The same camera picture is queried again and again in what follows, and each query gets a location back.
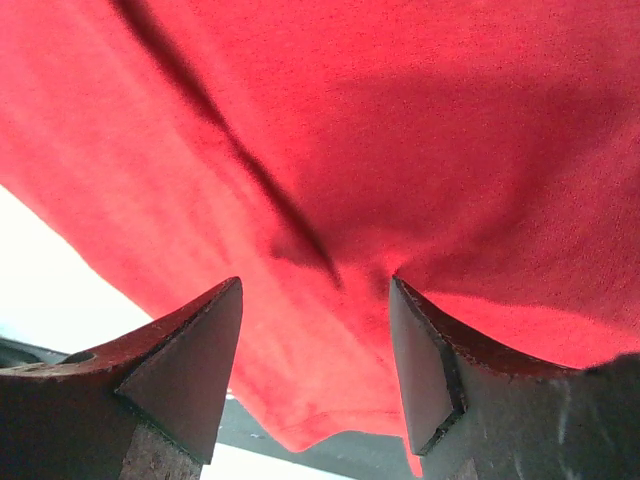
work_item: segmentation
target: red fabric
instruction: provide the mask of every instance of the red fabric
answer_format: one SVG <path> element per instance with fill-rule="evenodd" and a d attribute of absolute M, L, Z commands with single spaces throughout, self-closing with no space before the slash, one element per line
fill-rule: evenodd
<path fill-rule="evenodd" d="M 151 315 L 242 277 L 285 446 L 403 434 L 396 272 L 547 360 L 640 348 L 637 2 L 130 5 L 2 3 L 2 183 Z"/>

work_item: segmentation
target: gray floor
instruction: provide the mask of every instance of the gray floor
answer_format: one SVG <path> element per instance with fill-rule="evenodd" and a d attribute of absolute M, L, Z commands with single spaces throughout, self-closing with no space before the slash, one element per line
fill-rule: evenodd
<path fill-rule="evenodd" d="M 291 453 L 273 440 L 237 400 L 225 404 L 218 442 L 357 480 L 415 479 L 399 438 L 347 432 L 303 453 Z"/>

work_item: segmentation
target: red cloth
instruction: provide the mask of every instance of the red cloth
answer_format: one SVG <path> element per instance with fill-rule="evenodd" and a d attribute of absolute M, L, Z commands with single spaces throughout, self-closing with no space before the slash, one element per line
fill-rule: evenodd
<path fill-rule="evenodd" d="M 242 277 L 288 448 L 404 433 L 396 272 L 547 360 L 640 348 L 637 2 L 118 5 L 2 2 L 2 183 L 151 315 Z"/>

